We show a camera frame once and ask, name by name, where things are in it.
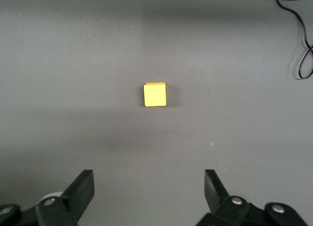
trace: screw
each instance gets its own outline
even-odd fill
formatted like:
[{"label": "screw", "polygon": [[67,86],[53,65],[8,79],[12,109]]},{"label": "screw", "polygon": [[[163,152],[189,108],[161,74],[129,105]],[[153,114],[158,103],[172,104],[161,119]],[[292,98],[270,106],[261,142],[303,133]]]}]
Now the screw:
[{"label": "screw", "polygon": [[13,209],[12,206],[7,207],[7,208],[5,208],[5,209],[2,209],[2,210],[0,211],[0,215],[5,215],[5,214],[9,213],[12,209]]},{"label": "screw", "polygon": [[276,211],[277,213],[285,213],[284,208],[280,205],[273,205],[272,209]]},{"label": "screw", "polygon": [[45,201],[44,205],[51,205],[51,204],[54,203],[54,201],[55,201],[54,198],[50,198],[50,199],[48,199],[47,201]]},{"label": "screw", "polygon": [[241,205],[243,203],[243,201],[238,197],[233,197],[231,201],[236,205]]}]

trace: gray surface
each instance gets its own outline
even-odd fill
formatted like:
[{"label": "gray surface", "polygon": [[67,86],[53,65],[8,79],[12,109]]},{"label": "gray surface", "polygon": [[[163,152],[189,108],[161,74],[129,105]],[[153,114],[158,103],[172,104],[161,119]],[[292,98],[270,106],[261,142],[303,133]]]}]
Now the gray surface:
[{"label": "gray surface", "polygon": [[[288,4],[311,42],[312,1]],[[193,226],[214,168],[313,225],[313,83],[293,78],[301,32],[274,0],[0,0],[0,33],[0,203],[92,168],[81,226]],[[144,107],[159,81],[168,106]]]}]

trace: yellow cube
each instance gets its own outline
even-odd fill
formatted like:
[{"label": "yellow cube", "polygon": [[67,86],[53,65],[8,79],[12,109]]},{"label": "yellow cube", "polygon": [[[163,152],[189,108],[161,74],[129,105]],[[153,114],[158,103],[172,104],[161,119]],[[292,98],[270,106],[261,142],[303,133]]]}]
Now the yellow cube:
[{"label": "yellow cube", "polygon": [[145,106],[166,106],[165,83],[146,83],[143,86]]}]

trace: black wire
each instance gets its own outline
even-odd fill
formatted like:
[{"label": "black wire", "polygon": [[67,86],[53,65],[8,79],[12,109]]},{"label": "black wire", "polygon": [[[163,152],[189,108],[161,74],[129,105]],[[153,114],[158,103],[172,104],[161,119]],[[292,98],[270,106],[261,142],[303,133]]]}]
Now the black wire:
[{"label": "black wire", "polygon": [[303,30],[304,42],[305,42],[305,45],[307,46],[308,49],[307,49],[307,52],[306,52],[306,54],[304,55],[304,57],[303,57],[303,59],[302,59],[300,65],[299,65],[298,74],[299,74],[299,77],[300,77],[301,79],[307,79],[307,78],[311,77],[311,75],[313,74],[313,68],[312,68],[311,72],[310,72],[308,75],[306,75],[306,76],[303,76],[303,75],[302,75],[302,73],[301,73],[301,68],[302,68],[302,65],[303,65],[304,60],[307,58],[307,56],[309,55],[309,53],[311,53],[311,56],[313,57],[313,46],[311,46],[311,45],[309,44],[309,42],[308,42],[307,30],[306,30],[306,28],[305,28],[304,22],[303,22],[302,18],[300,17],[300,15],[299,15],[296,11],[294,11],[294,10],[292,10],[292,9],[290,9],[290,8],[287,8],[287,7],[283,6],[279,0],[276,0],[276,3],[278,4],[278,6],[279,6],[280,8],[282,8],[282,9],[284,9],[284,10],[286,10],[286,11],[289,11],[289,12],[293,13],[293,14],[297,17],[297,19],[299,20],[299,22],[300,22],[300,24],[301,24],[301,27],[302,27],[302,30]]}]

